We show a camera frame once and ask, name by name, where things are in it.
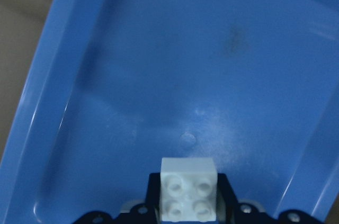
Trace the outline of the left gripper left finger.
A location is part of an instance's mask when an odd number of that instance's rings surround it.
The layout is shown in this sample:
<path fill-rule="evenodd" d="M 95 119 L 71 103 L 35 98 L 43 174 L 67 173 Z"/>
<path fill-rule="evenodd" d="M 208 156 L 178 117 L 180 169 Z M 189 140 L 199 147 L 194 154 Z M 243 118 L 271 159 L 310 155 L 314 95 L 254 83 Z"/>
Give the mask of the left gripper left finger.
<path fill-rule="evenodd" d="M 74 223 L 160 223 L 160 173 L 151 173 L 148 178 L 144 202 L 134 204 L 127 212 L 113 218 L 102 211 L 90 211 Z"/>

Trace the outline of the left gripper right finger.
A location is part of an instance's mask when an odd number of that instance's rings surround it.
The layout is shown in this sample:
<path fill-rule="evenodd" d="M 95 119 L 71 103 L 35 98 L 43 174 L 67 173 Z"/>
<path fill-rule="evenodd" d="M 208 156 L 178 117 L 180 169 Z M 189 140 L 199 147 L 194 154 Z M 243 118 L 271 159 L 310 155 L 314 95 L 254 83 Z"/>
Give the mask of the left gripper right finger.
<path fill-rule="evenodd" d="M 300 210 L 286 210 L 273 218 L 254 204 L 239 202 L 226 174 L 222 173 L 218 174 L 216 215 L 219 223 L 322 223 Z"/>

